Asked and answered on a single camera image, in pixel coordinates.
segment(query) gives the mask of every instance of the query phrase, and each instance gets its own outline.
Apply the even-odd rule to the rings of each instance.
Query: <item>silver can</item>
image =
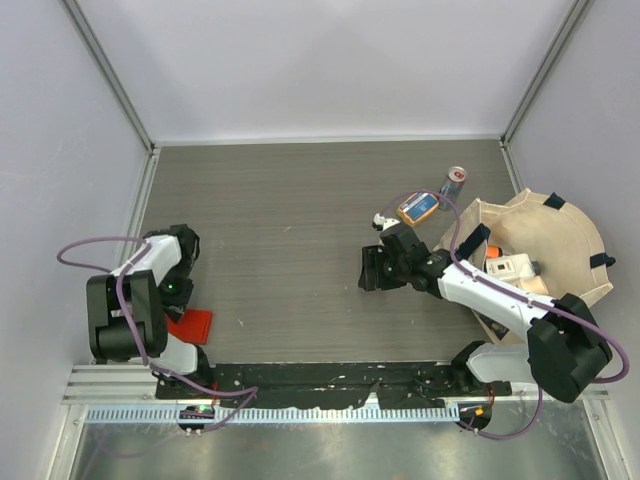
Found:
[[[444,179],[444,184],[440,189],[440,195],[444,195],[455,203],[458,200],[464,182],[467,181],[467,172],[462,167],[451,167]],[[451,207],[440,200],[440,210],[450,210]]]

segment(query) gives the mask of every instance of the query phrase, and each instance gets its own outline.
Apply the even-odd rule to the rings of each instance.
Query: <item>white backdrop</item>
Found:
[[[571,0],[81,0],[154,140],[503,133]]]
[[[145,152],[56,1],[3,2],[0,112],[0,478],[43,479],[71,366],[90,359],[91,273],[56,253],[125,232]]]
[[[632,361],[630,375],[610,387],[632,478],[640,478],[640,421],[632,413],[640,395],[638,18],[637,0],[594,2],[513,142],[524,185],[582,208],[618,259],[609,269],[613,291],[593,311]]]

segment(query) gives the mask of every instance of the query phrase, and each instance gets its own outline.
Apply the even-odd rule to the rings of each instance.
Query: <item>black strap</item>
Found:
[[[545,200],[543,205],[555,208],[556,210],[560,210],[565,203],[567,202],[565,202],[562,197],[556,195],[556,192],[553,192],[551,195],[549,195],[549,198]]]
[[[616,263],[615,257],[610,257],[606,253],[596,253],[592,255],[589,259],[589,263],[591,264],[591,268],[596,268],[601,265],[606,265],[609,268],[611,265]]]
[[[471,235],[460,244],[456,250],[456,255],[461,260],[467,260],[480,245],[486,242],[491,235],[491,230],[484,223],[481,223],[471,232]]]

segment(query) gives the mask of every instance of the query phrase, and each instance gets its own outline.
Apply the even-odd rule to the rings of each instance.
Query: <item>beige bag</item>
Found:
[[[591,307],[613,288],[607,266],[615,259],[606,255],[595,225],[580,209],[555,194],[540,195],[525,189],[505,205],[476,199],[462,213],[461,222],[456,248],[483,223],[491,230],[489,245],[502,248],[505,255],[527,253],[540,263],[540,276],[554,298],[572,293]],[[455,224],[435,250],[449,249],[454,229]],[[469,261],[482,269],[486,253],[485,243]],[[494,343],[522,342],[502,325],[474,314]]]

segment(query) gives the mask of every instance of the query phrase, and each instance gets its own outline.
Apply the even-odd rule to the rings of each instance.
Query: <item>can lid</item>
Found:
[[[460,183],[467,179],[467,172],[462,167],[451,167],[448,173],[449,180]]]

